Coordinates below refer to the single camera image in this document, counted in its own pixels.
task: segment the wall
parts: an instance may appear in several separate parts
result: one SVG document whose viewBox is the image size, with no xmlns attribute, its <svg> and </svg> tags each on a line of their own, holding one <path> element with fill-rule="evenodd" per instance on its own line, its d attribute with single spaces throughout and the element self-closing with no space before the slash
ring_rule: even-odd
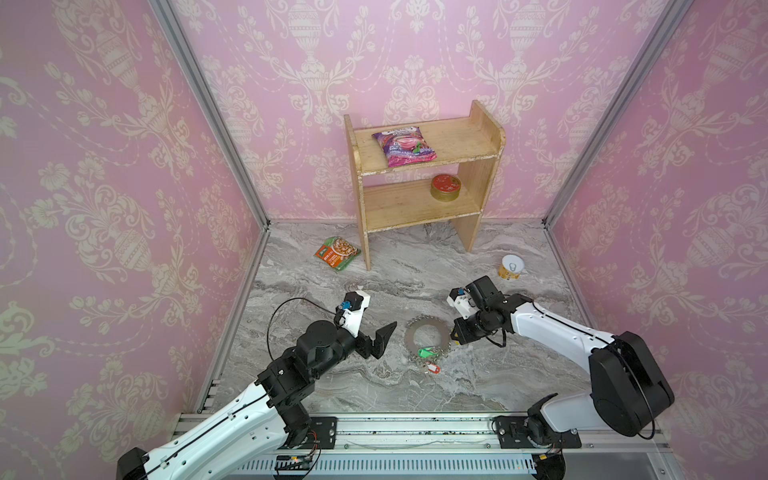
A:
<svg viewBox="0 0 768 480">
<path fill-rule="evenodd" d="M 0 5 L 0 478 L 194 403 L 258 228 L 146 2 Z"/>
<path fill-rule="evenodd" d="M 540 218 L 666 0 L 173 3 L 271 218 L 355 217 L 344 114 L 462 117 L 475 98 L 507 131 L 485 215 Z"/>
<path fill-rule="evenodd" d="M 768 3 L 694 2 L 554 232 L 677 396 L 689 480 L 768 468 Z"/>
</svg>

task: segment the white can lid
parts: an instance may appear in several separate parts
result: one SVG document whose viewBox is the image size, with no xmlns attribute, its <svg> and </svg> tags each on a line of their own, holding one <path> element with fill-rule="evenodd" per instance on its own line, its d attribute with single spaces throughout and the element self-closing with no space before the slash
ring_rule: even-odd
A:
<svg viewBox="0 0 768 480">
<path fill-rule="evenodd" d="M 525 268 L 525 262 L 517 255 L 504 255 L 502 265 L 512 273 L 520 273 Z"/>
</svg>

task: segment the red lid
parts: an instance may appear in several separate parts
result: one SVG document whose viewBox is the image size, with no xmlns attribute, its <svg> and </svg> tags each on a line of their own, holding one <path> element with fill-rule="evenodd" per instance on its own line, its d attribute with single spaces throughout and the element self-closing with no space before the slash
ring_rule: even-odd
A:
<svg viewBox="0 0 768 480">
<path fill-rule="evenodd" d="M 462 187 L 462 181 L 448 174 L 440 174 L 432 178 L 432 186 L 443 193 L 455 192 Z"/>
</svg>

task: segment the green and orange food package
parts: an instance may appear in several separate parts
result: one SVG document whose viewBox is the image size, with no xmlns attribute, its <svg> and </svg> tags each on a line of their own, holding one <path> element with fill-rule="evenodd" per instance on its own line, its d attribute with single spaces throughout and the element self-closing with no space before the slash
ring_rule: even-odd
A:
<svg viewBox="0 0 768 480">
<path fill-rule="evenodd" d="M 322 258 L 337 271 L 344 270 L 358 255 L 360 255 L 360 249 L 342 237 L 330 237 L 315 253 L 315 257 Z"/>
</svg>

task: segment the robotic arm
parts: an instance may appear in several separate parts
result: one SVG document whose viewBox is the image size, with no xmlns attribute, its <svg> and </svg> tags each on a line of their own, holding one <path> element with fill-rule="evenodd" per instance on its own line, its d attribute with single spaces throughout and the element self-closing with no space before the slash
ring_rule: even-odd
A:
<svg viewBox="0 0 768 480">
<path fill-rule="evenodd" d="M 376 330 L 375 340 L 361 333 L 369 300 L 363 291 L 348 292 L 333 323 L 312 323 L 227 406 L 172 442 L 121 456 L 117 480 L 218 480 L 260 454 L 304 443 L 310 416 L 301 401 L 315 380 L 353 352 L 381 358 L 397 327 Z"/>
<path fill-rule="evenodd" d="M 530 439 L 550 445 L 558 433 L 610 427 L 637 435 L 674 402 L 674 394 L 645 342 L 638 335 L 613 335 L 549 312 L 519 293 L 504 295 L 484 276 L 448 297 L 462 318 L 451 338 L 461 345 L 502 331 L 534 339 L 568 357 L 590 374 L 591 392 L 553 394 L 528 410 Z"/>
</svg>

